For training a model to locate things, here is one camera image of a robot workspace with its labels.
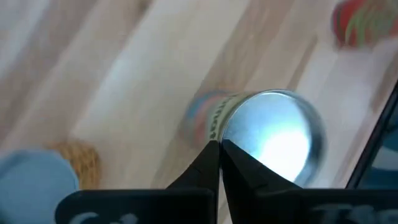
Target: metal can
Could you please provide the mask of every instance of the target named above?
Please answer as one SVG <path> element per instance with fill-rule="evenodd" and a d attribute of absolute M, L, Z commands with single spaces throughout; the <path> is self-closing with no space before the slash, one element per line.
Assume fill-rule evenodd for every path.
<path fill-rule="evenodd" d="M 197 147 L 229 139 L 301 187 L 316 173 L 325 150 L 315 108 L 287 90 L 213 91 L 194 100 L 185 121 L 185 135 Z"/>

